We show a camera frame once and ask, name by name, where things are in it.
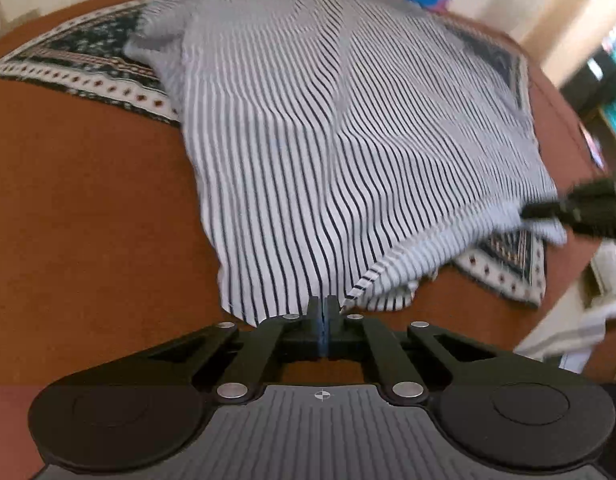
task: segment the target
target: circular pad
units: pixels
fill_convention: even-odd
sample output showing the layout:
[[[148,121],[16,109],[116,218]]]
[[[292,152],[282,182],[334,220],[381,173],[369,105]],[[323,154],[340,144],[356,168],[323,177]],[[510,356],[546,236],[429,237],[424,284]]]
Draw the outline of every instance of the circular pad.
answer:
[[[614,405],[603,388],[517,357],[462,365],[437,410],[460,446],[515,470],[582,462],[601,449],[614,426]]]
[[[196,433],[203,397],[173,364],[124,360],[99,369],[52,384],[32,403],[30,433],[46,462],[127,471],[171,456]]]

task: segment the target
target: metal screw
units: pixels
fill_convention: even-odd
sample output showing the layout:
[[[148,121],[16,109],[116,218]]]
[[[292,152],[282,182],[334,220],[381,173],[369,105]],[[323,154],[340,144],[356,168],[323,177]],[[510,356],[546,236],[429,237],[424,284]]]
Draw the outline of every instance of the metal screw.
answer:
[[[400,397],[419,397],[424,392],[424,387],[419,383],[411,383],[405,381],[403,383],[397,383],[392,387],[392,391]]]
[[[248,388],[241,383],[224,383],[217,388],[217,393],[224,399],[238,399],[248,393]]]

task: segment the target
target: patterned rug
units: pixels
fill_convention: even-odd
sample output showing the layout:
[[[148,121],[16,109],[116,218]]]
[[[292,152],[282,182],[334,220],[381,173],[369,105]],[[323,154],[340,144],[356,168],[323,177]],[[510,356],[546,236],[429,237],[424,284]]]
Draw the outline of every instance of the patterned rug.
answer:
[[[135,0],[62,23],[0,59],[0,78],[39,84],[178,125],[177,111],[153,70],[123,55],[149,0]],[[525,60],[467,27],[443,20],[467,48],[496,70],[530,109]],[[453,264],[492,291],[539,306],[546,291],[545,245],[527,231],[494,234]]]

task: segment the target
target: black stripes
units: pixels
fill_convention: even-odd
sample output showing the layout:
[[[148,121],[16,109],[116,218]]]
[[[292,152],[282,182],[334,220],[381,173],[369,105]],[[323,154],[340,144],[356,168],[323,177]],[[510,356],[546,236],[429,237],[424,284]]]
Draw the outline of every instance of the black stripes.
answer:
[[[181,101],[222,307],[250,324],[311,295],[402,309],[555,193],[501,75],[389,2],[154,0],[137,32],[170,43],[126,48]]]

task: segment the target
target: striped shirt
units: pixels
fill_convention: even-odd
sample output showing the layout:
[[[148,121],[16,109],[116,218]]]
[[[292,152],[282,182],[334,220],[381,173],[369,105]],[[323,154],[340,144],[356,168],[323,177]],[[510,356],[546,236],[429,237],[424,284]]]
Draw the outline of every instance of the striped shirt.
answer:
[[[310,296],[400,310],[556,195],[530,107],[407,2],[153,0],[126,54],[179,112],[221,306],[252,325]]]

